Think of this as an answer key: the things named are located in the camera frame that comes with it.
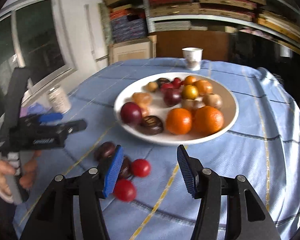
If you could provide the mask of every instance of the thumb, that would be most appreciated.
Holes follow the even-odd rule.
[[[14,175],[15,169],[8,162],[0,160],[0,174]]]

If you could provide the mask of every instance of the window glass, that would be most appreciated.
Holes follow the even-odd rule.
[[[4,113],[4,96],[7,93],[13,69],[18,66],[11,36],[11,17],[0,21],[0,116]]]
[[[65,65],[52,17],[51,0],[28,5],[16,11],[22,56],[32,69],[31,81],[40,80]]]

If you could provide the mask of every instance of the white plate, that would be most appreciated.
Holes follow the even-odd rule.
[[[173,135],[166,129],[163,133],[157,134],[157,135],[145,135],[134,128],[123,124],[120,118],[120,110],[124,103],[132,101],[131,96],[133,93],[136,92],[145,92],[144,86],[147,85],[151,81],[155,81],[158,78],[168,78],[169,80],[173,80],[175,77],[181,78],[181,80],[184,80],[187,76],[192,75],[196,77],[197,79],[202,80],[208,80],[212,86],[213,86],[213,93],[219,94],[222,97],[223,100],[223,106],[220,109],[220,111],[223,113],[224,116],[224,125],[223,128],[210,136],[202,137],[197,133],[188,133],[185,135]],[[181,104],[178,104],[173,107],[168,107],[165,105],[163,101],[162,93],[157,91],[156,93],[151,93],[153,96],[153,101],[151,105],[149,106],[149,114],[150,115],[156,115],[161,118],[163,123],[165,123],[167,113],[176,107],[181,107]],[[212,140],[222,134],[224,134],[226,131],[228,131],[234,124],[234,122],[237,120],[239,114],[239,106],[236,98],[234,95],[226,89],[223,85],[220,83],[209,79],[207,77],[196,75],[196,74],[190,74],[190,73],[184,73],[184,72],[172,72],[172,73],[161,73],[152,75],[149,77],[142,78],[128,87],[126,87],[117,97],[114,103],[114,115],[119,121],[120,125],[129,133],[135,135],[136,137],[145,140],[147,142],[159,144],[159,145],[171,145],[171,146],[178,146],[180,144],[189,145],[189,144],[196,144],[196,143],[202,143],[209,140]]]

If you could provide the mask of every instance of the cup rim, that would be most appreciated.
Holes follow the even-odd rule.
[[[183,48],[182,50],[184,50],[184,51],[203,51],[203,49],[195,48],[195,47]]]

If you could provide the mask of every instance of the table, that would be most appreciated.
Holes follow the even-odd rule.
[[[17,207],[14,226],[20,236],[29,213],[57,174],[81,175],[98,164],[91,151],[105,141],[124,147],[132,160],[147,159],[152,172],[133,178],[137,198],[123,203],[111,195],[101,200],[109,236],[114,239],[190,239],[200,200],[187,193],[176,160],[176,147],[141,141],[116,122],[113,105],[128,85],[146,76],[184,72],[185,61],[154,58],[117,62],[94,74],[69,94],[71,110],[63,121],[84,118],[85,131],[68,137],[64,149],[44,151],[29,200]],[[278,81],[264,68],[202,61],[196,73],[231,90],[239,102],[234,126],[222,136],[187,149],[204,167],[220,176],[243,174],[268,208],[283,240],[297,230],[300,208],[300,110]],[[80,236],[78,198],[74,199],[77,239]],[[222,197],[218,239],[225,234],[226,197]]]

